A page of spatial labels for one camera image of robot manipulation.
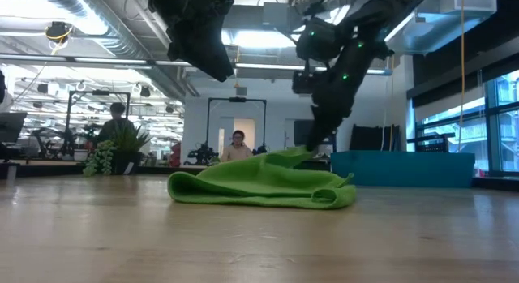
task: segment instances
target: wooden table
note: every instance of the wooden table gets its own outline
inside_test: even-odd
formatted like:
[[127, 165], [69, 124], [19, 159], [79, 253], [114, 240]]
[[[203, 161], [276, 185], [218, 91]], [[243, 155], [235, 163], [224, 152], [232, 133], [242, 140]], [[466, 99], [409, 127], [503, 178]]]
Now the wooden table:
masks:
[[519, 282], [519, 196], [361, 188], [339, 211], [176, 204], [165, 177], [0, 184], [0, 281]]

